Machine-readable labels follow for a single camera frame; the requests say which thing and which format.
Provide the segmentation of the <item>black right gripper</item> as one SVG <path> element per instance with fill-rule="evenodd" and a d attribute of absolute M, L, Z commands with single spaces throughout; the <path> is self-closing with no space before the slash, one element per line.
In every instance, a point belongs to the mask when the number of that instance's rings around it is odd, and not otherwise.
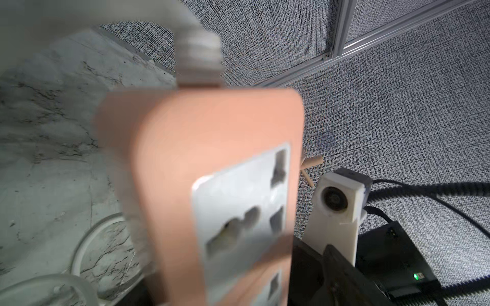
<path fill-rule="evenodd" d="M 359 237 L 355 264 L 333 246 L 293 241 L 291 305 L 444 304 L 443 288 L 397 221 Z"/>

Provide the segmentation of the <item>wooden mug tree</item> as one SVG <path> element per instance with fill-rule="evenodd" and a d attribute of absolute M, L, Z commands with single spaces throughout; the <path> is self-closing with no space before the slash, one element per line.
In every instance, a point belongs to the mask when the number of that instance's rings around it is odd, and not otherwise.
<path fill-rule="evenodd" d="M 301 155 L 301 165 L 300 165 L 300 176 L 307 182 L 310 187 L 314 187 L 315 183 L 312 178 L 308 175 L 307 170 L 320 166 L 324 163 L 323 156 L 312 156 L 307 157 L 305 154 Z"/>

